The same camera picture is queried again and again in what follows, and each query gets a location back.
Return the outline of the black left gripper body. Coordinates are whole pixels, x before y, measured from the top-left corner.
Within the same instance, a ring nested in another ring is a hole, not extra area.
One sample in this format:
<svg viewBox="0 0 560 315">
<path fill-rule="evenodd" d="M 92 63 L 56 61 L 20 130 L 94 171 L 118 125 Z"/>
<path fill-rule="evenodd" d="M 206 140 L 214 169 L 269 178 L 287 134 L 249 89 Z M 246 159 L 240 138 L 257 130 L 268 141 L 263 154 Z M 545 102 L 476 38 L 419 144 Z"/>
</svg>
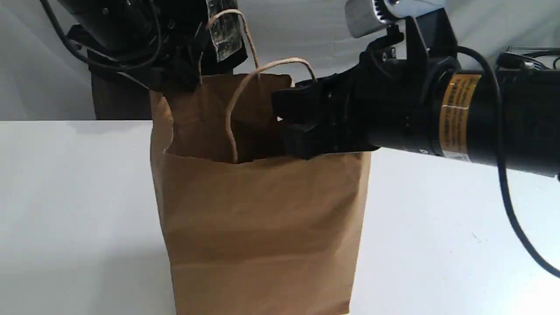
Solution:
<svg viewBox="0 0 560 315">
<path fill-rule="evenodd" d="M 150 32 L 156 38 L 148 44 L 146 62 L 158 52 L 155 60 L 132 70 L 121 70 L 120 75 L 159 92 L 194 91 L 200 83 L 198 58 L 210 42 L 204 30 L 208 10 L 204 0 L 154 0 L 160 26 Z"/>
</svg>

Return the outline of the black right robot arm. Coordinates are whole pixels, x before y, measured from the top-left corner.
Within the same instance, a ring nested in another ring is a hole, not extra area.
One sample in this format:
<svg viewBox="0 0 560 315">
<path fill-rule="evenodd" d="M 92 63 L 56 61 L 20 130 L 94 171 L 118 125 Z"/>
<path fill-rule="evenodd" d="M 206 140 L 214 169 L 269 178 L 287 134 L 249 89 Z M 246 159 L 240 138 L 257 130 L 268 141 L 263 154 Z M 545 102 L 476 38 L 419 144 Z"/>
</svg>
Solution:
<svg viewBox="0 0 560 315">
<path fill-rule="evenodd" d="M 559 175 L 559 72 L 462 70 L 444 9 L 405 18 L 370 42 L 356 66 L 272 93 L 288 155 L 415 152 Z"/>
</svg>

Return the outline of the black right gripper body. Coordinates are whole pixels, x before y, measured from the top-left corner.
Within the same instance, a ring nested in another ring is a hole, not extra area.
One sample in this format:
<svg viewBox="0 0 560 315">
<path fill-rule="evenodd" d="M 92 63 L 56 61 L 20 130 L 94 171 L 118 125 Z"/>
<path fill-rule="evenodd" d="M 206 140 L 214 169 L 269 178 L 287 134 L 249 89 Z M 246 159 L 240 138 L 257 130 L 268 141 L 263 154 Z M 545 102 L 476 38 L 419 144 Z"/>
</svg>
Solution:
<svg viewBox="0 0 560 315">
<path fill-rule="evenodd" d="M 338 74 L 329 103 L 335 112 L 323 153 L 370 152 L 381 147 L 438 153 L 436 28 L 388 28 Z"/>
</svg>

